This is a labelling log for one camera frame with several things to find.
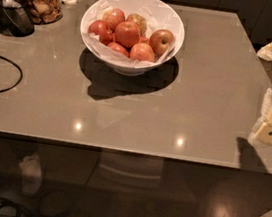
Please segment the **black round appliance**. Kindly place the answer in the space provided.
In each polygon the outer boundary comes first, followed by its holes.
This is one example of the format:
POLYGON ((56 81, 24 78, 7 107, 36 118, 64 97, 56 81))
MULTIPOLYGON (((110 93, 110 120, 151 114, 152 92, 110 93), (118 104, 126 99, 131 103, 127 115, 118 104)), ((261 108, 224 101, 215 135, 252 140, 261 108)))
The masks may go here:
POLYGON ((24 8, 3 7, 1 11, 3 24, 12 36, 27 37, 35 31, 34 23, 24 8))

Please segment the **small red apple behind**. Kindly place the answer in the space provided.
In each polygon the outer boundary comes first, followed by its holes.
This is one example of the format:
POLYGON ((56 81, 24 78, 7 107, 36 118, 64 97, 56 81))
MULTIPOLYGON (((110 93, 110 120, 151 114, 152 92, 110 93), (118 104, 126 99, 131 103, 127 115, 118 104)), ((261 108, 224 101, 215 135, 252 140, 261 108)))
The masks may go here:
POLYGON ((139 40, 139 42, 141 43, 148 43, 148 41, 149 41, 148 37, 140 37, 140 40, 139 40))

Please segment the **large red apple centre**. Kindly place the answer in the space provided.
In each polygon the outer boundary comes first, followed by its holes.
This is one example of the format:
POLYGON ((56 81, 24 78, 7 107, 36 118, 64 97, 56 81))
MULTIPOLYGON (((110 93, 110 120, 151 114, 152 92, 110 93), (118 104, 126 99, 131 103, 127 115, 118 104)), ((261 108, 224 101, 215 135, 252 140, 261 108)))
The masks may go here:
POLYGON ((114 31, 115 41, 126 48, 132 48, 140 39, 140 29, 135 22, 122 22, 114 31))

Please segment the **small red apple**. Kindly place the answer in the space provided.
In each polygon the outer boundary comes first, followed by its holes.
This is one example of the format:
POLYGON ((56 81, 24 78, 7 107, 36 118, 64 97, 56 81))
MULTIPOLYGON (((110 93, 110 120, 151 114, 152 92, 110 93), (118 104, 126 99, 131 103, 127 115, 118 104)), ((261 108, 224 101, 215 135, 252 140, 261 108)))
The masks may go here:
POLYGON ((148 41, 149 41, 148 37, 140 37, 140 40, 139 40, 139 42, 141 43, 148 43, 148 41))
POLYGON ((106 32, 103 32, 100 35, 99 41, 103 43, 105 46, 113 42, 114 36, 113 32, 110 30, 107 30, 106 32))

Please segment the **right white shoe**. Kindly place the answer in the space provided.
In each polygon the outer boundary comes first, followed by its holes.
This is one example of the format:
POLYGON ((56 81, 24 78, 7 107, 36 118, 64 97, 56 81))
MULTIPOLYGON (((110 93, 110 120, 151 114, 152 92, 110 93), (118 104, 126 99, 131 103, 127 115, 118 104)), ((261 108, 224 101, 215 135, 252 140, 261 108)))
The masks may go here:
POLYGON ((26 156, 19 162, 22 173, 22 192, 25 196, 33 197, 42 185, 42 168, 38 153, 26 156))

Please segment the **yellowish apple at back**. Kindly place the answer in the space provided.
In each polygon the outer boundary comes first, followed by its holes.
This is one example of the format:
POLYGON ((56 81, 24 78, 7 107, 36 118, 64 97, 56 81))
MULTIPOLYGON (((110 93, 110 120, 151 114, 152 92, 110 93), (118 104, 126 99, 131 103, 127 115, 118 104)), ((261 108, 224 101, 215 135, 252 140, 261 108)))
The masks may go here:
POLYGON ((142 15, 132 13, 132 14, 128 15, 126 20, 128 22, 135 22, 135 24, 138 25, 138 28, 140 29, 141 37, 143 37, 146 34, 148 24, 147 24, 146 18, 144 18, 142 15))

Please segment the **small red apple left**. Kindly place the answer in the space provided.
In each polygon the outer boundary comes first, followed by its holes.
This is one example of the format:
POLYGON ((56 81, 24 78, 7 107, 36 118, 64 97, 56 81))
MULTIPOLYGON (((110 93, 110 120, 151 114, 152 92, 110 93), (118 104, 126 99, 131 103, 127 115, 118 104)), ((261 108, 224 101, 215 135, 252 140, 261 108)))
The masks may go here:
POLYGON ((114 36, 113 32, 110 30, 107 30, 106 32, 103 32, 100 35, 99 41, 103 43, 105 46, 113 42, 114 36))

